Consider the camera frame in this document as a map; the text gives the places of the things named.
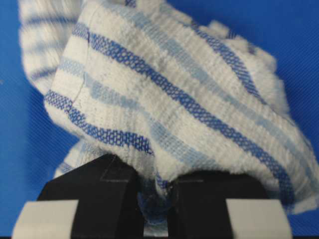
dark blue stripe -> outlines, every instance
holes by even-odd
[[[85,115],[72,106],[72,101],[52,90],[44,97],[44,100],[50,105],[63,110],[70,121],[82,129],[87,135],[108,145],[134,147],[138,151],[144,151],[153,154],[149,140],[136,133],[124,132],[122,130],[104,129],[96,127],[86,122]]]
[[[256,53],[256,47],[250,42],[248,43],[248,52],[253,55]]]
[[[209,128],[222,133],[226,138],[232,140],[245,152],[249,152],[252,156],[258,158],[261,163],[265,164],[272,172],[275,178],[279,180],[281,190],[281,200],[284,204],[294,202],[294,191],[290,178],[285,169],[260,146],[237,132],[234,128],[229,127],[220,119],[211,115],[203,107],[201,107],[191,96],[183,90],[174,86],[160,73],[156,72],[141,57],[128,51],[118,43],[94,33],[90,33],[90,45],[96,51],[111,57],[119,63],[122,63],[132,70],[149,77],[158,87],[160,87],[173,100],[178,101],[184,108],[201,123]]]
[[[125,6],[136,7],[136,0],[125,0]]]
[[[156,184],[161,189],[167,189],[168,181],[163,180],[159,174],[156,174]]]
[[[60,23],[69,24],[76,23],[77,18],[67,18],[65,16],[46,16],[46,17],[32,17],[23,23],[24,26],[36,25],[41,23]]]
[[[232,30],[232,29],[230,29],[229,31],[228,31],[228,34],[227,34],[227,36],[226,36],[226,39],[234,39],[235,37],[236,37],[236,33]]]
[[[231,49],[229,49],[225,44],[223,44],[217,38],[208,35],[206,32],[201,31],[198,27],[193,27],[191,25],[185,25],[191,27],[198,36],[205,39],[207,44],[215,51],[218,52],[224,61],[231,67],[231,69],[235,72],[238,79],[242,82],[242,85],[247,89],[247,92],[255,96],[260,100],[261,103],[266,104],[265,100],[260,96],[254,82],[251,79],[251,76],[245,67],[245,64],[241,61],[241,59],[236,56]]]
[[[31,74],[30,79],[32,81],[36,81],[42,77],[50,76],[55,74],[57,68],[51,68],[51,69],[43,69],[41,71],[35,72]]]

black block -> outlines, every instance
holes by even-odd
[[[226,199],[266,199],[261,183],[248,175],[196,172],[173,184],[174,207],[168,214],[168,235],[179,239],[232,239]]]
[[[38,201],[79,200],[72,239],[140,239],[138,189],[136,171],[108,154],[48,182]]]

blue backdrop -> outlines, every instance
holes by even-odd
[[[201,24],[215,19],[274,55],[293,119],[319,156],[319,1],[169,0]],[[18,7],[0,1],[0,236],[11,235],[77,139],[52,124],[43,98],[25,78]],[[319,210],[290,216],[294,235],[319,235]]]

white pad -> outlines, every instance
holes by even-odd
[[[70,239],[78,200],[27,202],[12,239]]]
[[[226,199],[236,239],[292,239],[279,200]]]

striped towel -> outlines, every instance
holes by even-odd
[[[80,138],[55,176],[115,153],[138,171],[152,223],[164,220],[170,182],[196,170],[247,173],[287,214],[319,206],[318,163],[268,53],[163,0],[19,4],[26,75]]]

